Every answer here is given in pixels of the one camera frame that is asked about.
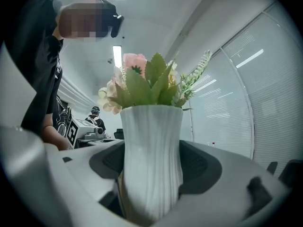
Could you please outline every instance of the ceiling light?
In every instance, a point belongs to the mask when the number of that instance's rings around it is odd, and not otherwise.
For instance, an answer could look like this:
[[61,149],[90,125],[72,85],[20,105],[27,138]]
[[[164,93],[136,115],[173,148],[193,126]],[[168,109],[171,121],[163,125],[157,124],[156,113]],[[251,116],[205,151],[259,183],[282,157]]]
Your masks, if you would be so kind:
[[213,83],[216,82],[216,81],[217,81],[217,80],[214,79],[214,80],[210,81],[209,83],[206,83],[204,86],[199,87],[199,88],[198,88],[197,90],[195,90],[194,92],[196,93],[197,91],[200,91],[201,89],[203,89],[203,88],[205,88],[205,87],[207,87],[207,86],[213,84]]
[[228,93],[228,94],[225,94],[225,95],[223,95],[223,96],[220,96],[220,97],[218,97],[218,98],[221,98],[221,97],[224,97],[224,96],[227,96],[227,95],[229,95],[229,94],[232,94],[233,92],[231,92],[231,93]]
[[210,116],[206,116],[207,118],[230,118],[231,115],[230,113],[220,113],[220,114],[214,114],[214,115],[210,115]]
[[264,52],[264,50],[260,50],[257,53],[255,53],[254,55],[250,56],[248,59],[246,59],[245,61],[241,62],[239,65],[236,66],[236,68],[239,68],[243,65],[245,65],[247,62],[251,61],[252,59],[256,58],[258,55],[261,55]]
[[114,45],[113,51],[114,51],[114,60],[115,60],[115,66],[118,68],[122,67],[122,47],[120,45]]
[[204,94],[202,94],[202,95],[201,95],[201,96],[199,96],[199,97],[208,96],[208,95],[210,95],[210,94],[212,94],[212,93],[219,94],[219,93],[221,93],[221,89],[220,89],[220,88],[218,88],[218,89],[216,89],[216,90],[209,91],[208,93],[204,93]]

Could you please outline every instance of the glass wall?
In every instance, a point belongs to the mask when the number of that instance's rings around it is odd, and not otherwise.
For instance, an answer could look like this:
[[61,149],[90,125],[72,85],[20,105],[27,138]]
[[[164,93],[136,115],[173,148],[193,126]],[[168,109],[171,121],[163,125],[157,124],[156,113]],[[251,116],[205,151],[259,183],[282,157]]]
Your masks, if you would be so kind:
[[252,124],[245,91],[223,52],[211,59],[193,89],[194,142],[251,156]]
[[279,176],[287,162],[303,154],[303,54],[287,27],[261,14],[223,49],[249,94],[255,124],[253,159],[264,168],[277,161]]
[[190,100],[194,142],[250,157],[279,176],[303,155],[303,51],[278,3],[211,59]]

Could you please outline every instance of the flower arrangement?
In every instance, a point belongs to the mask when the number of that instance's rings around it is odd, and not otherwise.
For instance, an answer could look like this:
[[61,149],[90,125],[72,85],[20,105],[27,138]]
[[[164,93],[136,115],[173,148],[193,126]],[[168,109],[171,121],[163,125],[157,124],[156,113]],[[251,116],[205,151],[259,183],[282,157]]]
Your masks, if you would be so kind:
[[124,54],[123,66],[115,67],[107,87],[99,90],[98,104],[104,111],[119,113],[138,105],[171,105],[181,108],[194,95],[192,85],[198,81],[212,54],[205,52],[197,68],[177,83],[175,59],[166,63],[159,53],[151,61],[142,54]]

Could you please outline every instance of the black t-shirt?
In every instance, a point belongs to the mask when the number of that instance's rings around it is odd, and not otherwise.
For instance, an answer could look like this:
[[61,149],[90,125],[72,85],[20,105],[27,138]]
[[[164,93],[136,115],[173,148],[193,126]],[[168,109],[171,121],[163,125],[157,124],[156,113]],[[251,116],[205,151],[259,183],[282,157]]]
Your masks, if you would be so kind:
[[28,0],[4,40],[16,66],[36,91],[21,126],[38,135],[45,115],[54,111],[62,77],[57,65],[63,40],[52,36],[56,16],[53,0]]
[[[96,115],[90,115],[88,118],[94,119],[96,117],[97,117]],[[96,121],[98,127],[102,127],[103,131],[106,130],[104,122],[103,122],[102,119],[98,118],[98,119],[95,119],[95,121]]]

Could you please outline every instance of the white wall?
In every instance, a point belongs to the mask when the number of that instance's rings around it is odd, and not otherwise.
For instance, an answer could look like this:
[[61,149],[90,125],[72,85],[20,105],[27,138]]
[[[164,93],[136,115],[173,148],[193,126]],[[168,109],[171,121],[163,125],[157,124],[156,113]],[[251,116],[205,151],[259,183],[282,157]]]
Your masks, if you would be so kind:
[[92,97],[95,80],[91,78],[91,69],[87,68],[81,43],[81,41],[66,40],[60,52],[63,76],[58,95],[70,104],[72,114],[77,118],[86,116],[96,104]]
[[115,138],[114,133],[117,129],[122,129],[122,121],[120,114],[113,115],[111,112],[100,112],[100,119],[103,120],[105,125],[105,133],[111,138]]
[[[187,101],[182,108],[183,109],[190,108],[189,102]],[[190,110],[183,111],[180,140],[193,141],[190,113],[191,113]]]
[[179,47],[179,72],[189,73],[204,51],[217,51],[274,0],[216,0]]
[[279,177],[288,161],[303,159],[303,53],[288,31],[293,26],[284,27],[292,21],[276,18],[289,19],[275,4],[223,49],[234,67],[261,52],[237,72],[253,111],[253,160],[264,168],[278,162],[274,176]]

